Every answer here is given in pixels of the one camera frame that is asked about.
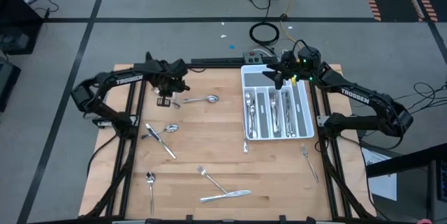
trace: white paper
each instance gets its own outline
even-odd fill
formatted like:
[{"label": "white paper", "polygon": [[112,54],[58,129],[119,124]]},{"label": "white paper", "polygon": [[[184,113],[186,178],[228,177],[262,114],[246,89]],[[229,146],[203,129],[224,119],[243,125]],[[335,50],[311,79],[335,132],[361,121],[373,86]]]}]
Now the white paper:
[{"label": "white paper", "polygon": [[[362,148],[363,155],[367,165],[378,163],[390,159],[390,157],[383,154],[378,154],[374,151]],[[397,175],[389,174],[380,177],[368,179],[369,190],[375,195],[385,197],[390,200],[397,200]]]}]

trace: black metal frame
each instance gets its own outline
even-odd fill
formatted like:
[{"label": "black metal frame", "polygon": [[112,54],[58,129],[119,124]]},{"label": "black metal frame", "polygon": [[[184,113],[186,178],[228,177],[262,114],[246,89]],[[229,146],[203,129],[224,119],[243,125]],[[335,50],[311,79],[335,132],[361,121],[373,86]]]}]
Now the black metal frame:
[{"label": "black metal frame", "polygon": [[[225,63],[222,63],[222,64],[200,64],[200,63],[194,63],[194,61],[193,61],[193,63],[189,64],[188,67],[189,68],[241,68],[243,65],[244,64],[239,64],[239,63],[237,63],[237,64],[225,64]],[[321,115],[320,107],[318,104],[318,98],[317,98],[317,94],[316,94],[316,86],[311,82],[309,84],[310,84],[314,116],[315,116],[315,121],[316,121],[317,117]],[[138,127],[140,124],[140,115],[142,112],[142,104],[143,104],[144,97],[145,97],[145,86],[146,86],[145,82],[143,82],[140,86],[140,94],[138,96],[138,104],[137,104],[137,112],[136,112],[136,115],[138,116],[138,124],[136,125],[136,130],[138,130]],[[130,88],[128,98],[127,98],[126,112],[128,112],[129,114],[132,109],[131,106],[132,106],[132,102],[133,102],[134,93],[135,93],[135,83],[131,84],[131,88]],[[323,106],[324,106],[325,114],[330,115],[331,110],[330,110],[328,95],[324,91],[322,91],[321,93],[322,93],[322,98],[323,98]],[[323,160],[323,166],[329,167],[329,168],[324,169],[324,175],[325,175],[326,188],[327,188],[327,192],[328,192],[329,207],[330,207],[330,212],[331,212],[331,216],[332,216],[332,221],[344,222],[344,223],[369,223],[369,224],[410,224],[410,223],[403,223],[403,222],[383,221],[383,220],[380,220],[377,218],[371,219],[371,218],[368,218],[371,216],[369,214],[367,214],[365,216],[361,216],[362,218],[352,218],[351,206],[358,207],[361,205],[360,205],[360,203],[358,203],[356,201],[355,197],[353,196],[352,192],[347,188],[346,184],[344,184],[344,174],[343,174],[342,162],[341,162],[337,142],[330,141],[330,140],[326,139],[325,137],[323,137],[323,134],[319,127],[317,127],[317,132],[318,132],[318,139],[320,140],[319,147],[321,150],[321,158]],[[47,223],[47,224],[110,223],[111,224],[113,221],[124,221],[125,215],[126,215],[127,202],[128,202],[128,198],[129,198],[129,189],[130,189],[133,161],[135,158],[137,138],[138,137],[135,137],[130,140],[131,145],[129,147],[129,155],[131,156],[130,157],[131,163],[129,164],[129,170],[126,174],[126,177],[124,178],[123,193],[122,193],[122,198],[121,198],[121,202],[120,202],[120,206],[119,206],[119,214],[118,215],[112,215],[113,209],[115,206],[115,192],[113,191],[111,200],[108,202],[107,208],[105,210],[105,216],[102,216],[102,217],[83,217],[83,216],[81,216],[80,218],[73,219],[73,220],[51,221],[51,222],[44,222],[44,223]],[[114,166],[112,180],[115,180],[118,177],[120,167],[122,166],[125,141],[126,140],[122,140],[122,139],[119,140],[119,146],[118,146],[118,150],[117,150],[117,157],[115,159],[115,166]],[[335,166],[332,165],[332,163],[329,159],[326,145],[325,145],[326,142],[330,143]],[[341,192],[342,192],[342,203],[343,203],[345,216],[339,216],[339,214],[338,214],[337,203],[335,200],[335,191],[334,191],[334,187],[332,184],[333,179],[337,182],[337,184],[340,187]],[[160,224],[162,224],[162,223],[191,224],[192,222],[200,223],[200,224],[220,223],[220,221],[194,221],[193,216],[191,216],[191,215],[186,216],[186,218],[184,220],[161,220],[161,219],[147,219],[146,220],[146,223],[160,223]],[[279,216],[279,219],[276,221],[272,220],[272,221],[231,221],[231,222],[232,223],[246,223],[246,224],[251,224],[251,223],[264,223],[264,224],[307,223],[306,221],[287,221],[285,216]]]}]

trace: wooden tabletop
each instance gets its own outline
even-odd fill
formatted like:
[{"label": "wooden tabletop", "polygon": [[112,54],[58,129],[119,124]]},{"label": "wooden tabletop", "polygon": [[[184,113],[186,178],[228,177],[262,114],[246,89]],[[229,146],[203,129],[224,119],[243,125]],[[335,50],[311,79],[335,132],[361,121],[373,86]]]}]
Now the wooden tabletop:
[{"label": "wooden tabletop", "polygon": [[[131,65],[116,65],[115,70]],[[341,72],[340,65],[332,67]],[[197,98],[209,94],[218,95],[218,103],[197,102],[174,107],[157,107],[156,95],[147,85],[142,109],[140,135],[147,134],[145,123],[156,130],[167,124],[179,124],[175,133],[162,133],[163,141],[177,156],[173,160],[154,139],[138,138],[135,163],[131,179],[126,219],[185,219],[192,214],[196,220],[277,220],[286,215],[287,220],[305,220],[311,216],[317,220],[331,220],[328,193],[325,185],[321,155],[314,149],[317,137],[301,140],[251,141],[249,153],[242,152],[242,84],[240,69],[209,69],[185,77],[190,91],[178,94],[183,98]],[[306,83],[310,111],[313,114],[309,84]],[[137,83],[133,109],[136,109],[140,83]],[[124,111],[129,85],[110,90],[107,104],[117,111]],[[321,93],[317,92],[321,114]],[[347,97],[329,94],[333,112],[351,114]],[[114,130],[99,130],[96,148],[115,134]],[[357,140],[352,130],[343,136]],[[315,182],[312,171],[300,145],[307,145],[309,157],[318,173]],[[346,185],[366,210],[375,215],[369,203],[365,166],[360,148],[340,138],[339,151],[344,168]],[[101,150],[91,164],[80,214],[86,214],[99,201],[111,182],[117,153],[118,140]],[[251,195],[200,203],[199,198],[221,194],[207,178],[197,172],[202,165],[208,173],[227,191],[251,190]],[[154,184],[154,215],[149,214],[149,186],[145,175],[156,174]],[[340,192],[337,184],[335,193],[339,215],[343,216]],[[115,206],[119,206],[122,188],[117,191]]]}]

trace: grey floor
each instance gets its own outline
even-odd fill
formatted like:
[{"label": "grey floor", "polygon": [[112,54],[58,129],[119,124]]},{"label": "grey floor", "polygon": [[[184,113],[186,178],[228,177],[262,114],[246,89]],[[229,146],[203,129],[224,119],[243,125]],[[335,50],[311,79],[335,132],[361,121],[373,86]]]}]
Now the grey floor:
[{"label": "grey floor", "polygon": [[[90,17],[95,0],[53,0],[60,11],[51,17]],[[267,4],[257,0],[259,6]],[[273,1],[270,17],[286,9],[288,0]],[[47,6],[45,2],[37,6]],[[248,0],[102,0],[98,17],[262,17]],[[292,17],[372,17],[367,0],[294,0]],[[115,64],[141,62],[150,51],[157,59],[239,57],[257,47],[248,36],[253,22],[184,23],[96,23],[83,54],[76,83]],[[53,124],[61,95],[84,36],[85,23],[44,24],[34,53],[12,56],[22,73],[0,116],[0,216],[2,223],[16,223],[43,147]],[[447,65],[425,23],[336,23],[289,22],[294,38],[317,47],[323,59],[341,64],[345,76],[366,87],[393,97],[413,93],[413,84],[426,82],[433,87],[447,80]],[[447,37],[447,24],[438,23]],[[260,38],[272,32],[259,30]],[[275,49],[290,49],[281,34]],[[418,97],[402,99],[411,105]],[[368,114],[366,108],[353,108]],[[395,151],[407,154],[445,142],[444,118],[447,107],[415,114],[413,126]],[[28,222],[75,218],[85,187],[86,166],[97,135],[89,121],[71,100],[65,109],[45,174],[38,189]],[[396,139],[375,133],[368,142],[392,145]],[[398,202],[379,197],[377,206],[395,220],[425,216],[425,173],[405,172],[398,179]],[[447,208],[437,206],[444,212]]]}]

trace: yellow cable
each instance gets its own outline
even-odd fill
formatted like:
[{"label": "yellow cable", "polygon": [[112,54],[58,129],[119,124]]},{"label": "yellow cable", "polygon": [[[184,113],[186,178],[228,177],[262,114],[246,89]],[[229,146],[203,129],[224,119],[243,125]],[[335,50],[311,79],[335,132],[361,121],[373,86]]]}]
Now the yellow cable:
[{"label": "yellow cable", "polygon": [[[289,9],[290,9],[290,7],[291,7],[291,5],[292,5],[292,1],[293,1],[293,0],[290,0],[289,3],[288,3],[288,5],[287,5],[287,9],[286,9],[286,12],[285,12],[286,15],[288,14],[288,11],[289,11]],[[291,40],[292,42],[296,42],[296,40],[293,39],[291,36],[289,36],[289,34],[287,33],[287,31],[282,27],[282,21],[279,21],[279,26],[281,27],[281,30],[286,34],[286,36],[287,36],[287,38],[288,38],[289,40]]]}]

